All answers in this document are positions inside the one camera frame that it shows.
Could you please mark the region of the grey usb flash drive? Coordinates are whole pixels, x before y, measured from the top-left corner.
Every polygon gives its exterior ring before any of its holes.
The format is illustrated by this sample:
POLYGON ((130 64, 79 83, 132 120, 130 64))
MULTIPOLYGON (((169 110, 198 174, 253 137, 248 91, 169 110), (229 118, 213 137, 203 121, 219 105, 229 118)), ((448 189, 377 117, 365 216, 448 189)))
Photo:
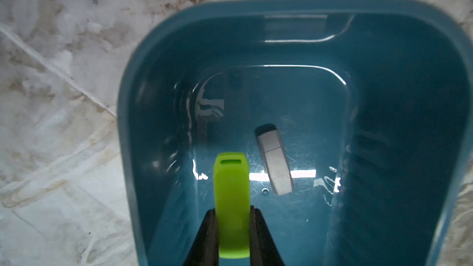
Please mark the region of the grey usb flash drive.
POLYGON ((292 193, 293 178, 279 130, 274 124, 264 124, 256 128, 255 134, 273 192, 292 193))

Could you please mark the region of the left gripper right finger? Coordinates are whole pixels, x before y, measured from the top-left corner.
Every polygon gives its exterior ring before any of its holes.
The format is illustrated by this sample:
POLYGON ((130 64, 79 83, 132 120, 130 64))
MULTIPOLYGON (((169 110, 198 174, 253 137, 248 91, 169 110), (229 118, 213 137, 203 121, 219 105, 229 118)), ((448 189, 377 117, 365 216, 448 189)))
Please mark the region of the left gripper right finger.
POLYGON ((250 265, 284 266, 260 209, 251 206, 250 265))

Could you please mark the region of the teal plastic storage box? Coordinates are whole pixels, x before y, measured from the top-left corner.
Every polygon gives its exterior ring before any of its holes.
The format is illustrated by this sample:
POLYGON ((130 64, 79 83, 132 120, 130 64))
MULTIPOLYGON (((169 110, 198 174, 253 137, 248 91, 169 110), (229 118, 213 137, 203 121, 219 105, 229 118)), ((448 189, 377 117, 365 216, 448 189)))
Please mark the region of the teal plastic storage box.
POLYGON ((185 261, 228 152, 286 265, 434 266, 473 147, 473 46, 414 0, 206 3, 138 45, 117 117, 141 266, 185 261), (292 193, 272 190, 264 124, 292 193))

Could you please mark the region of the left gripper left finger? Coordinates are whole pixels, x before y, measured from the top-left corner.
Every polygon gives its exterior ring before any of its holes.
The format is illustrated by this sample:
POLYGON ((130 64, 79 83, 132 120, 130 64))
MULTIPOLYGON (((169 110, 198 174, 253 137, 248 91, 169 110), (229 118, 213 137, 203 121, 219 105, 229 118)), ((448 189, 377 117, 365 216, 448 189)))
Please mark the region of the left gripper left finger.
POLYGON ((183 266, 218 266, 218 221, 215 209, 204 216, 183 266))

